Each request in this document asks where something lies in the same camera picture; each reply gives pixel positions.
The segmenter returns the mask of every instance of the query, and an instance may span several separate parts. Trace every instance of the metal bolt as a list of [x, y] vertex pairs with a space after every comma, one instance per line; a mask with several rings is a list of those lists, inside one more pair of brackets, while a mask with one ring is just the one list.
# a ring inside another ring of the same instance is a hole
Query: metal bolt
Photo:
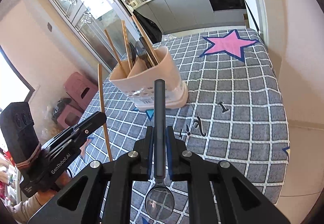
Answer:
[[129, 156], [129, 157], [136, 157], [136, 156], [138, 156], [138, 153], [137, 153], [136, 151], [130, 151], [130, 152], [128, 153], [128, 156]]
[[97, 168], [99, 165], [100, 165], [99, 161], [92, 161], [90, 163], [90, 167], [92, 167], [92, 168]]
[[229, 168], [229, 166], [231, 165], [229, 162], [227, 161], [220, 161], [219, 165], [222, 167], [222, 168]]
[[184, 156], [184, 157], [190, 157], [190, 156], [192, 156], [192, 152], [190, 152], [190, 151], [183, 151], [182, 152], [182, 155]]

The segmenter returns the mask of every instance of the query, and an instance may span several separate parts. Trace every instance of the utensil holder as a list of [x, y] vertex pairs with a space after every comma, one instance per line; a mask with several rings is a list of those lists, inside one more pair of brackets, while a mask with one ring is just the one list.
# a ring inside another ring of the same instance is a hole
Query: utensil holder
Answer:
[[[187, 102], [187, 84], [182, 81], [168, 48], [161, 46], [155, 49], [155, 52], [160, 60], [157, 66], [147, 69], [145, 62], [137, 58], [127, 77], [118, 64], [112, 71], [109, 81], [131, 99], [140, 111], [145, 111], [154, 109], [154, 81], [163, 79], [166, 88], [166, 108], [181, 108]], [[127, 68], [127, 60], [121, 63]]]

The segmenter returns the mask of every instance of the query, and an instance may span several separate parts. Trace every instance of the spoon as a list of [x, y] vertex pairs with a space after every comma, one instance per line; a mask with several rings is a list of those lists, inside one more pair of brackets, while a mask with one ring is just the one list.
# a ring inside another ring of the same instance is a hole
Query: spoon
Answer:
[[165, 179], [165, 81], [154, 84], [154, 177], [155, 185], [145, 197], [145, 209], [154, 220], [165, 220], [174, 210], [174, 197]]

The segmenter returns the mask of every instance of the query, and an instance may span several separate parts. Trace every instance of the stool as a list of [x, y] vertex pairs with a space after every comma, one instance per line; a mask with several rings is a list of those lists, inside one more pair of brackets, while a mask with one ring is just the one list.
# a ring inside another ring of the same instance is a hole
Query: stool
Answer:
[[71, 105], [66, 105], [60, 116], [57, 118], [57, 122], [64, 128], [67, 129], [72, 125], [79, 122], [82, 117], [82, 112], [77, 110]]
[[98, 86], [94, 85], [90, 80], [78, 72], [74, 72], [67, 79], [64, 83], [64, 89], [83, 110], [88, 107], [92, 98], [98, 92]]

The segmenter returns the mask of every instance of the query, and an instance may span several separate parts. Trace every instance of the gray checkered tablecloth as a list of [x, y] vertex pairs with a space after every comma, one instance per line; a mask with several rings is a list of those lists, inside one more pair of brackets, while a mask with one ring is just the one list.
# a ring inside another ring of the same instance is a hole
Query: gray checkered tablecloth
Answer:
[[[202, 37], [222, 37], [228, 32], [200, 33], [155, 45], [168, 47], [189, 89], [184, 107], [166, 110], [166, 125], [173, 126], [177, 138], [182, 129], [188, 150], [212, 162], [228, 160], [276, 203], [288, 164], [283, 149], [289, 146], [289, 139], [281, 93], [268, 52], [257, 43], [244, 48], [245, 63], [224, 53], [198, 57], [210, 46]], [[242, 38], [260, 40], [252, 29], [238, 32]], [[108, 79], [104, 82], [104, 98], [111, 152], [116, 159], [131, 151], [137, 139], [144, 138], [145, 129], [153, 125], [153, 119], [149, 121], [144, 112], [133, 111], [134, 104]], [[219, 102], [229, 111], [222, 113]], [[81, 120], [99, 110], [96, 94]], [[196, 116], [202, 120], [205, 137], [193, 126]], [[186, 125], [190, 136], [185, 133]], [[95, 159], [108, 161], [102, 128], [92, 136], [94, 140], [86, 149], [85, 162], [79, 157], [70, 166], [74, 174]], [[189, 223], [186, 183], [171, 182], [168, 176], [165, 182], [174, 195], [175, 210], [164, 223]], [[148, 217], [144, 206], [145, 195], [153, 185], [153, 174], [149, 182], [133, 183], [132, 224], [142, 223], [142, 217], [149, 223], [158, 222]]]

